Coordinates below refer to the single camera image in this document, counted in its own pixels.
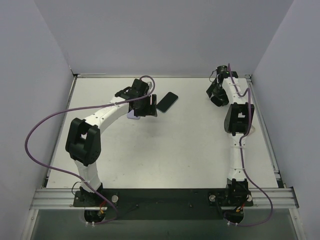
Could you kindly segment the dark smartphone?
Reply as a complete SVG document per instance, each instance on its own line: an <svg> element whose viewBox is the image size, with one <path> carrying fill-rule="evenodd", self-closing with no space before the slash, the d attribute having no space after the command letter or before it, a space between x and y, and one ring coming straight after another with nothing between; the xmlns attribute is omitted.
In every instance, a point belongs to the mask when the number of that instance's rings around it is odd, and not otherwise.
<svg viewBox="0 0 320 240"><path fill-rule="evenodd" d="M166 113L171 107L172 105L179 99L179 97L169 91L161 100L160 102L157 103L156 108L162 112L162 113Z"/></svg>

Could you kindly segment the beige phone case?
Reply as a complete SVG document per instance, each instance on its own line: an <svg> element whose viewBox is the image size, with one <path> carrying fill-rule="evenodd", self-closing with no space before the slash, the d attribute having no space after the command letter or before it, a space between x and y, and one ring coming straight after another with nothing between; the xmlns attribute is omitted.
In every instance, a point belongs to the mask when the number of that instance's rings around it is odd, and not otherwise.
<svg viewBox="0 0 320 240"><path fill-rule="evenodd" d="M252 125L247 136L252 135L255 131L256 131L256 128Z"/></svg>

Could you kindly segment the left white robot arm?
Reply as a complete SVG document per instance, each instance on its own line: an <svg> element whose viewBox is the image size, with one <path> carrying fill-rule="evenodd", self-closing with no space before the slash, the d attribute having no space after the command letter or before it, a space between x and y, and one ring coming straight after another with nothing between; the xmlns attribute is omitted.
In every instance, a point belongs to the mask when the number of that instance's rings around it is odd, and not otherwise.
<svg viewBox="0 0 320 240"><path fill-rule="evenodd" d="M135 117L156 117L157 95L155 81L134 79L131 86L116 92L108 106L101 107L84 119L74 118L69 127L65 150L74 160L81 177L81 191L84 199L92 206L103 199L103 184L99 179L97 159L101 154L102 133L120 117L133 112Z"/></svg>

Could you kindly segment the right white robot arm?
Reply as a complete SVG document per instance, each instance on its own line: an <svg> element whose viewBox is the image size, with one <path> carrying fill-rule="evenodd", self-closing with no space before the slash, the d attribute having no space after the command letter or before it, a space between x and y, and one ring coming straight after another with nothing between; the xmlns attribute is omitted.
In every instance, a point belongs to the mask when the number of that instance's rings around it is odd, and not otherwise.
<svg viewBox="0 0 320 240"><path fill-rule="evenodd" d="M239 185L247 189L249 178L245 168L245 143L255 111L251 89L241 89L238 74L231 71L229 64L218 66L213 73L216 73L216 77L211 81L206 94L217 107L228 106L223 123L231 144L227 184L229 188Z"/></svg>

